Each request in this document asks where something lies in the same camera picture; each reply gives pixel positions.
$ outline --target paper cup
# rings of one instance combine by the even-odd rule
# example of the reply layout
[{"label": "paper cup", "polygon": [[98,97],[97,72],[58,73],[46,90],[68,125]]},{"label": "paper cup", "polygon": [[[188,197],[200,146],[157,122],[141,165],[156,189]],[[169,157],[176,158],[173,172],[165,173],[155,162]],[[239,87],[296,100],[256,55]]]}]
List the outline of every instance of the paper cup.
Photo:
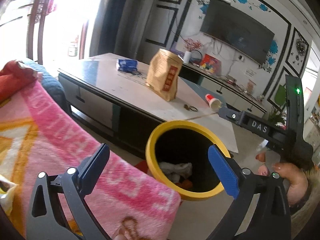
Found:
[{"label": "paper cup", "polygon": [[206,94],[205,95],[205,99],[207,100],[210,108],[213,110],[213,111],[218,111],[221,107],[221,101],[215,97],[213,97],[212,95],[210,94]]}]

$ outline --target tv screen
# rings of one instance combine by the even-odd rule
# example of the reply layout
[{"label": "tv screen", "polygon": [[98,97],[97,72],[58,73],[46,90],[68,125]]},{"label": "tv screen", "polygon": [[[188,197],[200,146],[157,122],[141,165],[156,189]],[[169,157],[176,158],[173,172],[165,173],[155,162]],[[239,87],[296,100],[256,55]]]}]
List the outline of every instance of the tv screen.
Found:
[{"label": "tv screen", "polygon": [[262,65],[274,33],[244,12],[221,0],[210,0],[201,32],[221,40]]}]

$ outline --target hand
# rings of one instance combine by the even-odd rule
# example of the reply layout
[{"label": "hand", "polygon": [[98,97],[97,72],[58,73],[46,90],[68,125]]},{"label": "hand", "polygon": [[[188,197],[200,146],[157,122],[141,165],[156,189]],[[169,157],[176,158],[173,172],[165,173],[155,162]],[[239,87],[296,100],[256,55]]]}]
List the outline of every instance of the hand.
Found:
[{"label": "hand", "polygon": [[[256,156],[256,159],[260,162],[265,162],[265,152]],[[295,205],[305,195],[308,189],[308,180],[305,173],[292,163],[276,163],[273,168],[282,178],[290,181],[290,187],[287,193],[289,206]],[[265,165],[260,166],[258,174],[267,176],[269,170]]]}]

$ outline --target blue package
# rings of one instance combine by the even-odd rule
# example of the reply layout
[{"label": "blue package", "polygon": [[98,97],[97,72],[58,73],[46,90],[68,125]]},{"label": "blue package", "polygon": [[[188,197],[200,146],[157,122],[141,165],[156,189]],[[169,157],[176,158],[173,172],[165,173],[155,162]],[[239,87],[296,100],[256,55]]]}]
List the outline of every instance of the blue package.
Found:
[{"label": "blue package", "polygon": [[116,68],[118,71],[134,72],[137,71],[138,61],[134,59],[118,59]]}]

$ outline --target drawer handle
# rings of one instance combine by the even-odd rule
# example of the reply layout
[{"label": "drawer handle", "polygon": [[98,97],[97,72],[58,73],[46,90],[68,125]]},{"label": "drawer handle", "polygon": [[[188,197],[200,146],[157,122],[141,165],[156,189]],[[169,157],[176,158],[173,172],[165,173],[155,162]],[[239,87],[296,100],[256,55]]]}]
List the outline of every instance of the drawer handle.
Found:
[{"label": "drawer handle", "polygon": [[84,99],[82,99],[81,97],[76,96],[76,99],[78,99],[79,101],[85,103]]}]

